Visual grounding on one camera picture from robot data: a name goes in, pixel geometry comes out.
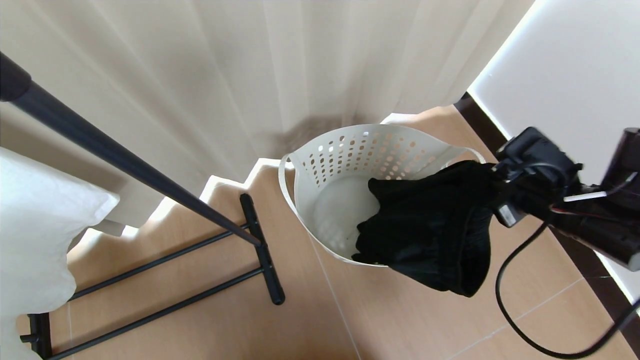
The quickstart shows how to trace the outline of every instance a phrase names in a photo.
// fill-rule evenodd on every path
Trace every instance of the black garment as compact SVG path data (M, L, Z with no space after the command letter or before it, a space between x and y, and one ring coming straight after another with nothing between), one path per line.
M369 180L380 211L358 225L355 261L379 263L440 291L473 296L491 258L494 164L461 161L420 180Z

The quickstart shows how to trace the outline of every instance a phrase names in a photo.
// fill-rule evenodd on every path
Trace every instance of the tiled floor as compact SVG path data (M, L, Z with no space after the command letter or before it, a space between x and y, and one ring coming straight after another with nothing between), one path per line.
M407 125L493 159L452 106L429 110ZM272 305L262 276L256 276L74 359L547 358L511 330L493 295L497 268L533 232L537 220L527 218L513 229L492 222L492 267L478 294L467 299L389 269L348 265L327 254L288 209L275 168L263 167L248 190L217 186L209 203L240 223L237 198L244 191L254 199L287 295L284 305ZM81 244L70 269L78 288L84 288L219 232L216 225L174 206L133 239L103 235L93 245ZM249 244L227 238L75 300L52 315L56 350L153 313L256 263ZM516 322L552 350L582 350L611 323L548 231L510 266L502 289ZM590 359L635 358L617 334Z

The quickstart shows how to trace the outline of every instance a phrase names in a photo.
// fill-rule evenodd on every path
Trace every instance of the white cloth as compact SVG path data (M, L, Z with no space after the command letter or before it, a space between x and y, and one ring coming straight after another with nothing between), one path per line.
M456 102L532 3L3 0L0 43L67 106L199 195L209 176L242 183L258 158L329 130ZM3 106L8 124L33 123ZM42 134L67 156L82 151ZM73 164L64 171L84 179ZM162 196L103 170L114 175L90 181L122 196L108 219L144 224Z
M0 358L39 359L16 319L64 305L76 290L67 247L118 195L0 147Z

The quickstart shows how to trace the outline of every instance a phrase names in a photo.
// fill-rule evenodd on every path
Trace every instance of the laundry basket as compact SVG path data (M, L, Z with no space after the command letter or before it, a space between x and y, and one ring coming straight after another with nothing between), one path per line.
M355 125L322 134L280 162L278 180L287 203L311 237L347 263L357 253L356 226L375 215L380 205L369 192L370 178L422 179L446 167L465 151L431 135L397 125ZM294 201L285 180L291 160L296 171Z

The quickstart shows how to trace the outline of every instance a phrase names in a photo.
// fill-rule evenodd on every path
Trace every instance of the curtain fold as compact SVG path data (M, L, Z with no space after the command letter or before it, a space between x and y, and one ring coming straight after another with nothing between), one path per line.
M243 182L257 158L326 131L456 102L532 2L5 0L0 44L198 195L210 175ZM3 146L78 177L75 158L109 174L88 180L121 195L109 220L138 227L161 200L8 107ZM25 139L11 141L14 129Z

